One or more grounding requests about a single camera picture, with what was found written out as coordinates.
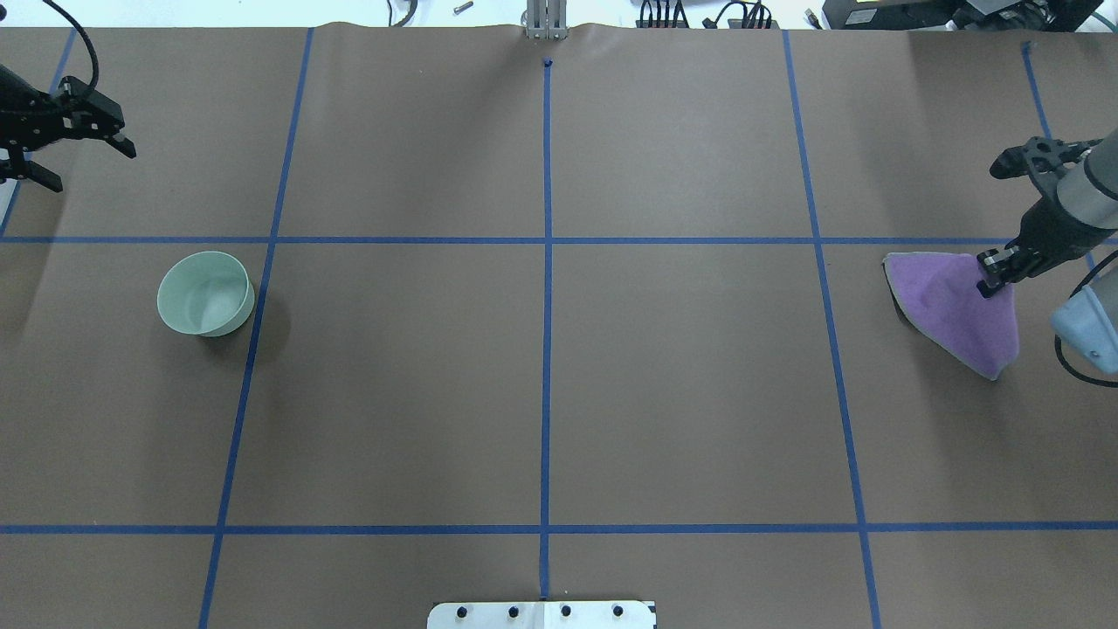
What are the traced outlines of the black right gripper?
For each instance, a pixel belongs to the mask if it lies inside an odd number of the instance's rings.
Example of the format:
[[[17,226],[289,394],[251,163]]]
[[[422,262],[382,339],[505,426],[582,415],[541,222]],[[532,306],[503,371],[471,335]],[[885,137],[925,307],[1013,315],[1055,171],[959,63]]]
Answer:
[[[978,254],[983,276],[976,290],[991,299],[1005,282],[1022,282],[1077,259],[1084,246],[1084,225],[1052,200],[1040,199],[1022,216],[1018,237],[1002,250]]]

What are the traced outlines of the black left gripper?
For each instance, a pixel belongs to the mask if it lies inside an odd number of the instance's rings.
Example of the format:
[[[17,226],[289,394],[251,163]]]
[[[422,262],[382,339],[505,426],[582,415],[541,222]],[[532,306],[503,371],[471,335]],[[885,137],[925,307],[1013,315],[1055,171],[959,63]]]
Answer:
[[[28,155],[61,140],[100,140],[127,159],[138,156],[135,143],[123,133],[122,107],[97,90],[98,66],[89,82],[67,75],[51,93],[36,89],[7,66],[1,79],[1,141],[8,154],[1,175],[59,194],[61,178]]]

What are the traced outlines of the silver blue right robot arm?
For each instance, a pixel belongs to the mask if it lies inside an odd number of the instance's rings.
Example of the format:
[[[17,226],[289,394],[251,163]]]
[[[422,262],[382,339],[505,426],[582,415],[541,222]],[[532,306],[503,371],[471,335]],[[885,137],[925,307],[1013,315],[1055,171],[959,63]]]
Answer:
[[[1003,248],[977,255],[976,287],[989,299],[1004,287],[1079,261],[1114,238],[1117,212],[1117,133],[1067,142],[1034,136],[1004,149],[991,164],[998,180],[1026,177],[1038,202]],[[1115,252],[1099,259],[1051,314],[1052,346],[1070,377],[1115,388]]]

